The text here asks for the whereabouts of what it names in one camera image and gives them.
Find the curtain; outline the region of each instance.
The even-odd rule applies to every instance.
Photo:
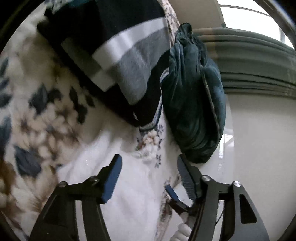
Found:
[[[230,28],[193,30],[218,65],[225,93],[296,98],[296,51],[273,38]]]

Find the cable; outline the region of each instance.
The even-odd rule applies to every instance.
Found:
[[[219,218],[218,218],[218,220],[216,221],[216,223],[215,223],[215,226],[216,226],[216,225],[217,225],[217,223],[220,221],[220,219],[221,219],[221,217],[222,217],[223,213],[224,213],[224,209],[222,210],[222,212],[221,212],[221,214],[220,214],[220,217],[219,217]]]

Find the screw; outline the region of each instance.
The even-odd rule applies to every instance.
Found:
[[[233,182],[233,185],[235,185],[238,188],[242,186],[242,184],[239,181]]]
[[[98,180],[98,177],[97,177],[97,176],[91,176],[91,177],[89,178],[89,180],[90,180],[91,182],[96,182],[96,181]]]
[[[60,188],[64,188],[65,186],[67,186],[68,185],[68,183],[67,182],[60,182],[59,184],[58,184],[58,186],[60,187]]]
[[[205,182],[208,182],[211,180],[211,178],[209,176],[202,176],[202,180],[204,180]]]

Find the white floral fabric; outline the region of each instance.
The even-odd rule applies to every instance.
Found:
[[[21,24],[0,56],[0,210],[27,240],[58,182],[83,182],[118,153],[123,168],[102,206],[110,237],[153,240],[180,153],[163,110],[158,125],[140,133],[82,89],[36,30],[44,10]]]
[[[175,37],[178,28],[180,27],[176,12],[168,0],[157,0],[165,12],[165,18],[168,22],[168,29],[170,32],[170,46],[175,44]]]

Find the pile of clothes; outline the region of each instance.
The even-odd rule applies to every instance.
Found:
[[[171,47],[175,33],[156,0],[52,3],[38,30],[80,85],[143,137],[163,106],[181,151],[192,162],[208,161],[224,130],[225,97],[218,67],[191,25],[179,27]]]
[[[161,89],[165,115],[181,151],[191,162],[207,162],[224,131],[226,102],[218,66],[189,23],[176,33]]]

